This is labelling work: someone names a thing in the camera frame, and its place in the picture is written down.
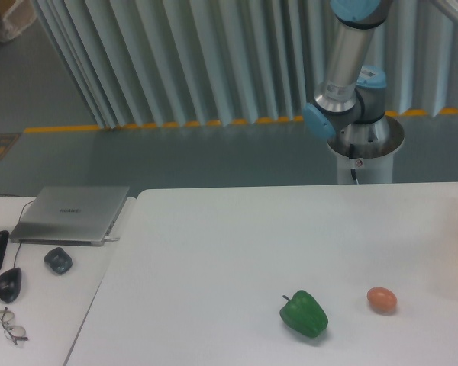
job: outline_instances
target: green bell pepper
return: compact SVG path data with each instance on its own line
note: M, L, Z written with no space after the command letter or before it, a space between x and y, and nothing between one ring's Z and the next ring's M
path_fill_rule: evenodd
M280 316L287 326L303 334L315 338L327 327L327 316L318 302L304 290L299 290L280 310Z

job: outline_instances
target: laptop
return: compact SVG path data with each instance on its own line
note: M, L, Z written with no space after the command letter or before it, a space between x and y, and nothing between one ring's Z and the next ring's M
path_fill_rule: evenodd
M10 234L11 242L102 246L129 187L44 187Z

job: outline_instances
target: computer mouse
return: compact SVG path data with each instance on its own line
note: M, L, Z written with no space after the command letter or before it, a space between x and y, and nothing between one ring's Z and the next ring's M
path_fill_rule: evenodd
M22 270L19 267L0 274L0 300L11 303L21 292Z

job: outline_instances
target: laptop logo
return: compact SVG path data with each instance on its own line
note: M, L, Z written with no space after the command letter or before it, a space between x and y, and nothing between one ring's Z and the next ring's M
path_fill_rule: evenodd
M62 214L79 214L82 212L79 208L62 208L60 213Z

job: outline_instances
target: egg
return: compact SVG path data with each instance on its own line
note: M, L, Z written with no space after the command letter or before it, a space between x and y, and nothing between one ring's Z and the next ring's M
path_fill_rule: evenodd
M397 306L397 297L389 289L384 287L374 287L366 294L370 305L383 312L392 312Z

